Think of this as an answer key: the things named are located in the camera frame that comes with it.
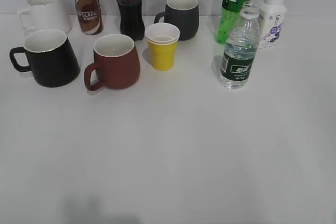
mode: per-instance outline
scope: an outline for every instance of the white mug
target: white mug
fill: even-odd
[[[72,24],[61,0],[27,0],[28,8],[17,12],[17,17],[25,32],[32,30],[59,29],[66,34]],[[21,14],[29,13],[33,24],[24,26]]]

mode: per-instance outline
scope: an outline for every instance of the mug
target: mug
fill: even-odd
[[[61,0],[27,0],[28,8],[17,12],[17,17],[25,32],[31,30],[59,29],[66,34],[71,31],[72,24]],[[32,25],[25,27],[21,15],[29,13]]]
[[[154,23],[164,17],[165,23],[170,23],[181,32],[180,40],[193,38],[200,24],[197,0],[167,0],[165,12],[157,14]]]
[[[28,66],[21,66],[15,54],[25,53]],[[31,71],[36,82],[44,87],[64,86],[79,74],[79,65],[67,35],[56,29],[36,31],[27,36],[23,47],[13,48],[10,60],[19,72]]]
[[[140,61],[134,40],[126,35],[112,34],[98,39],[93,46],[94,63],[84,72],[84,83],[89,91],[105,86],[125,89],[135,84],[140,76]],[[92,72],[98,82],[91,84]]]
[[[174,66],[174,57],[180,30],[169,23],[150,25],[145,31],[155,69],[166,71]]]

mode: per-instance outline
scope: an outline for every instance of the paper cup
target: paper cup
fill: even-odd
[[[180,30],[168,23],[149,26],[145,32],[155,69],[166,71],[174,66],[174,56]]]
[[[169,23],[156,23],[146,29],[145,36],[154,43],[167,44],[180,38],[180,30]]]

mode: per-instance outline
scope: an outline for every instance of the brown mug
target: brown mug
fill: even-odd
[[[140,62],[132,38],[122,34],[106,35],[96,41],[93,50],[94,63],[84,73],[85,86],[89,91],[103,86],[125,89],[138,81]],[[93,71],[96,71],[98,82],[92,85]]]

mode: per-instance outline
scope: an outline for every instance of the white table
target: white table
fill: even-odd
[[[87,36],[72,16],[81,74],[49,89],[12,67],[24,35],[0,15],[1,224],[336,223],[331,17],[288,17],[238,91],[216,80],[219,20],[201,17],[172,70],[155,70],[138,41],[139,82],[90,93],[93,43],[119,33],[118,17],[104,20]]]

